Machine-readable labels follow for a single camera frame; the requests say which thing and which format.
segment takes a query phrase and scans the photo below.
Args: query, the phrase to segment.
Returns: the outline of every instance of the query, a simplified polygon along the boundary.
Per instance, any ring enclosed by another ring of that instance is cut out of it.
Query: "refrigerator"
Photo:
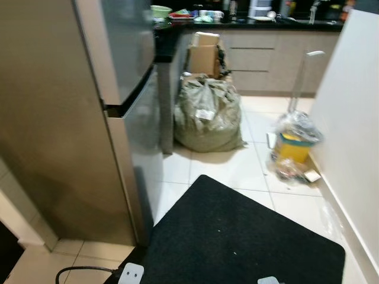
[[[148,0],[6,0],[0,155],[59,238],[149,244],[162,184]]]

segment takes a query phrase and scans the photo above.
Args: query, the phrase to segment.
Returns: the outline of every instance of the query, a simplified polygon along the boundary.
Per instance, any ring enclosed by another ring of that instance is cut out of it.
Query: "kitchen counter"
[[[288,31],[330,31],[340,32],[342,22],[330,24],[330,21],[318,21],[313,25],[288,19],[276,22],[259,22],[240,19],[237,22],[194,22],[167,21],[155,25],[156,32],[156,63],[170,63],[175,55],[176,45],[184,30],[288,30]]]

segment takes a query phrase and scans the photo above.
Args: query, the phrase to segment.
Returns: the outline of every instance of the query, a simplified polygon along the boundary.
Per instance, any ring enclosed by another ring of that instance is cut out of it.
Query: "power cord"
[[[114,273],[117,269],[109,269],[105,267],[98,267],[98,266],[72,266],[72,267],[66,267],[63,268],[61,271],[57,273],[57,276],[55,277],[55,284],[59,284],[59,276],[68,270],[82,270],[82,269],[92,269],[92,270],[102,270],[110,273]]]

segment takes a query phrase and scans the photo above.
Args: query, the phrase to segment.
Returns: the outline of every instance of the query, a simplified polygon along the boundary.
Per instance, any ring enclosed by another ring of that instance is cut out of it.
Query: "freezer door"
[[[108,125],[137,242],[146,246],[158,211],[163,175],[155,69],[128,111],[122,117],[108,117]]]
[[[75,3],[100,95],[106,105],[121,105],[154,60],[150,1]]]

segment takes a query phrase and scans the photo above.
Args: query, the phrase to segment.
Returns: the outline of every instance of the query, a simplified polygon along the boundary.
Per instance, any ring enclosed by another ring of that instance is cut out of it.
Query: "large sack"
[[[240,96],[223,80],[197,78],[181,89],[175,105],[175,138],[197,152],[230,151],[244,145]]]

